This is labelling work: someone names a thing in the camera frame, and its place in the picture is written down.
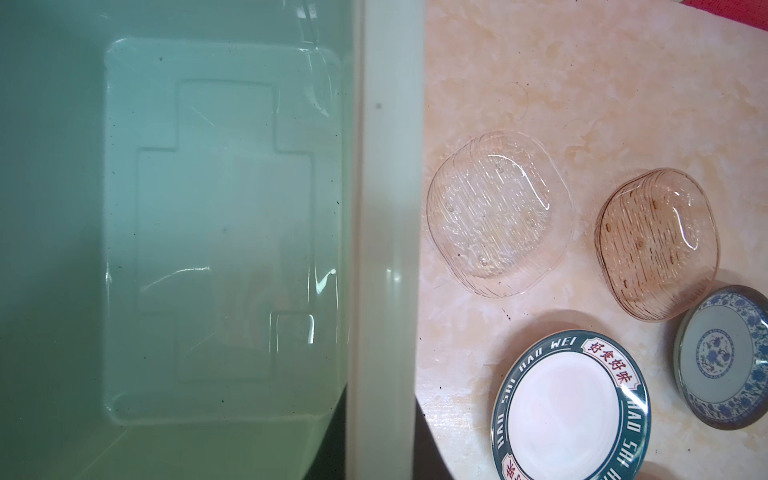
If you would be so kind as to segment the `mint green plastic bin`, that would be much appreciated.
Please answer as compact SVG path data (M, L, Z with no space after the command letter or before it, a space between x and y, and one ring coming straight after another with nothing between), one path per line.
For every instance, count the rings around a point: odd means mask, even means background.
M1 475L409 479L421 1L1 5Z

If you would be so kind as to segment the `green rim plate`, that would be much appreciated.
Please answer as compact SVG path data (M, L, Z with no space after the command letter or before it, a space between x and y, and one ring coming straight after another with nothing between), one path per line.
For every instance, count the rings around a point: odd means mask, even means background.
M633 479L651 434L648 387L617 341L557 332L512 365L490 427L502 479Z

